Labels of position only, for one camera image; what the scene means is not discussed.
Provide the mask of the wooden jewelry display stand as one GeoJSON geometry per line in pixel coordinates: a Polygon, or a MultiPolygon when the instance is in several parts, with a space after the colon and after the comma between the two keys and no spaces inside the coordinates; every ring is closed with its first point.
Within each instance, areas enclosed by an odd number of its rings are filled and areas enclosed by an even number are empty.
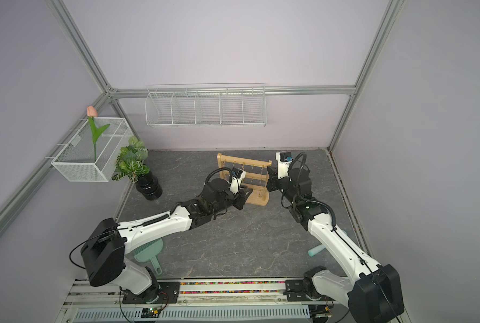
{"type": "Polygon", "coordinates": [[[217,162],[219,168],[236,168],[243,171],[241,184],[253,190],[247,203],[259,206],[268,204],[269,192],[266,186],[269,179],[268,167],[272,165],[272,161],[252,160],[218,153],[217,162]]]}

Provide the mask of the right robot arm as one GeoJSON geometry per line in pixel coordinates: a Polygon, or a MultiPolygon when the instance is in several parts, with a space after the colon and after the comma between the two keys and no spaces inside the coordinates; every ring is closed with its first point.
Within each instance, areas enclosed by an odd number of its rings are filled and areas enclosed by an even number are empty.
{"type": "Polygon", "coordinates": [[[400,275],[391,265],[381,265],[366,254],[334,220],[331,208],[311,195],[307,171],[280,174],[268,168],[267,189],[280,191],[290,202],[288,210],[334,257],[345,273],[337,276],[321,268],[311,275],[312,291],[328,296],[349,309],[356,322],[390,322],[405,312],[400,275]]]}

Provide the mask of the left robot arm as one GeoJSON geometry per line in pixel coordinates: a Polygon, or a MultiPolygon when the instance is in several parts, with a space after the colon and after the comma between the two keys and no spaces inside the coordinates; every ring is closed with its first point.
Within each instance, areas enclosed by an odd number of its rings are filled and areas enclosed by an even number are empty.
{"type": "Polygon", "coordinates": [[[134,295],[155,298],[159,284],[154,272],[129,261],[127,255],[154,240],[203,226],[230,207],[241,210],[253,190],[239,180],[233,184],[237,187],[217,178],[207,182],[196,198],[178,202],[164,213],[131,222],[102,220],[80,249],[90,285],[116,285],[134,295]]]}

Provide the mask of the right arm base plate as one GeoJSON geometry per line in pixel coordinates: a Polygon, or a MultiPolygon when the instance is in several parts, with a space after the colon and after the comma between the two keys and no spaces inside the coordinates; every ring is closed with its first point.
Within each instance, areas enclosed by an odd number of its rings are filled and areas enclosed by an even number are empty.
{"type": "Polygon", "coordinates": [[[329,296],[318,294],[311,281],[306,278],[285,280],[283,295],[287,301],[334,301],[329,296]]]}

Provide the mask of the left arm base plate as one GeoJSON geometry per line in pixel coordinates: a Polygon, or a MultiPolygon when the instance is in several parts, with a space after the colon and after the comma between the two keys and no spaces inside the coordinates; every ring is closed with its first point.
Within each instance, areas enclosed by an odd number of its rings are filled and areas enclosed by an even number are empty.
{"type": "Polygon", "coordinates": [[[125,290],[122,302],[128,304],[176,304],[181,283],[179,281],[159,281],[140,295],[125,290]]]}

